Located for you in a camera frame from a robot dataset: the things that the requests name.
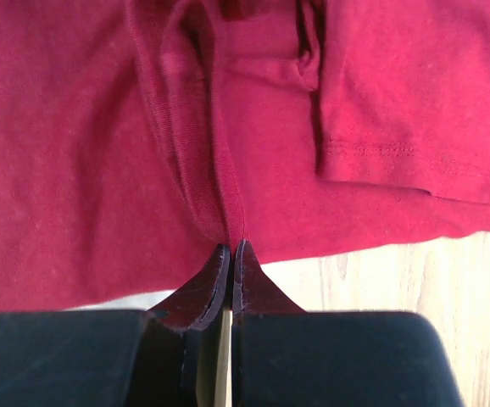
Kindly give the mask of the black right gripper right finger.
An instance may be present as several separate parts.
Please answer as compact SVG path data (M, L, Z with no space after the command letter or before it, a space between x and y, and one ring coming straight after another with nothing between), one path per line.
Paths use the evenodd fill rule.
M248 241L233 265L235 406L460 406L442 341L407 311L308 312Z

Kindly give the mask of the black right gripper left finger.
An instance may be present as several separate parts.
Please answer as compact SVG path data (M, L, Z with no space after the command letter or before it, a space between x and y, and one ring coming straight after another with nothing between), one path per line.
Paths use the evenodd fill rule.
M222 406L230 253L151 309L0 313L0 406Z

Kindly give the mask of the dark red t shirt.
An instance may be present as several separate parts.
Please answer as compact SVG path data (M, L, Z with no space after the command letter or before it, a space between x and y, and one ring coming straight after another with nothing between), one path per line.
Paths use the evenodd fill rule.
M490 231L490 1L0 1L0 310Z

